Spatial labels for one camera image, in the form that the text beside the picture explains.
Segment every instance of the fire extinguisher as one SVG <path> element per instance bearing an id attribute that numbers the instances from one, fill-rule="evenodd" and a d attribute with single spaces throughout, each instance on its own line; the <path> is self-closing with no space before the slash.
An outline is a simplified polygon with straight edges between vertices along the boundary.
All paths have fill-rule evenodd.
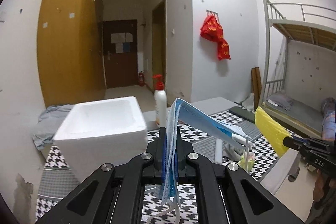
<path id="1" fill-rule="evenodd" d="M 139 72 L 139 86 L 145 85 L 145 76 L 143 71 Z"/>

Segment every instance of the wooden wardrobe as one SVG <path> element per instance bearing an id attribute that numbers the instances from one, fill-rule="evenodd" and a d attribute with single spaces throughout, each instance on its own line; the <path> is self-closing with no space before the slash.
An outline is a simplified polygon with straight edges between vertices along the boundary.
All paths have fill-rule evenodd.
<path id="1" fill-rule="evenodd" d="M 46 107 L 105 95 L 102 0 L 42 0 L 37 61 Z"/>

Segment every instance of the beige floor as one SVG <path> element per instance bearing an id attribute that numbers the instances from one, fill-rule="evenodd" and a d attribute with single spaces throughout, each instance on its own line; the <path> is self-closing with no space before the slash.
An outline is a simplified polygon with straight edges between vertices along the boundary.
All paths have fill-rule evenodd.
<path id="1" fill-rule="evenodd" d="M 275 194 L 288 209 L 295 213 L 302 221 L 306 221 L 313 202 L 313 190 L 316 172 L 308 171 L 304 163 L 300 162 L 300 172 L 294 182 L 286 179 Z"/>
<path id="2" fill-rule="evenodd" d="M 105 99 L 114 99 L 127 96 L 136 97 L 142 112 L 155 110 L 154 95 L 145 86 L 124 86 L 122 88 L 108 89 L 105 93 Z"/>

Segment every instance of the surgical mask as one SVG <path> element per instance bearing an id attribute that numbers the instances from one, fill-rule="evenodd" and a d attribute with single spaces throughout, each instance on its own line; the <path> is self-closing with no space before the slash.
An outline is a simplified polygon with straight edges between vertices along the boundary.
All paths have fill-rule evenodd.
<path id="1" fill-rule="evenodd" d="M 172 104 L 167 118 L 166 149 L 165 155 L 163 155 L 165 158 L 165 170 L 163 170 L 163 173 L 165 174 L 164 182 L 162 185 L 157 186 L 155 196 L 162 200 L 162 205 L 165 203 L 171 203 L 170 198 L 173 197 L 175 205 L 178 204 L 178 206 L 181 207 L 176 182 L 176 176 L 178 176 L 176 173 L 177 166 L 175 166 L 177 164 L 176 136 L 179 120 L 211 136 L 221 139 L 238 149 L 241 149 L 244 146 L 232 138 L 233 134 L 242 136 L 246 140 L 247 147 L 248 139 L 251 138 L 241 129 L 238 130 L 235 126 L 231 126 L 211 118 L 188 102 L 177 98 Z"/>

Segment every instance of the white plastic container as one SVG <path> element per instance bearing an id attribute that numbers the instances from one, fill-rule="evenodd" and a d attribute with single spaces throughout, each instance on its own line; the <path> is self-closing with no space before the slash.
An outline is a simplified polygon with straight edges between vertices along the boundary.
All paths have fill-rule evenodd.
<path id="1" fill-rule="evenodd" d="M 156 114 L 156 124 L 159 127 L 166 127 L 167 123 L 167 95 L 165 92 L 165 85 L 162 82 L 162 75 L 154 75 L 154 79 L 158 82 L 155 84 L 155 114 Z"/>
<path id="2" fill-rule="evenodd" d="M 128 163 L 147 148 L 147 127 L 135 97 L 77 104 L 54 136 L 82 182 L 104 163 Z"/>

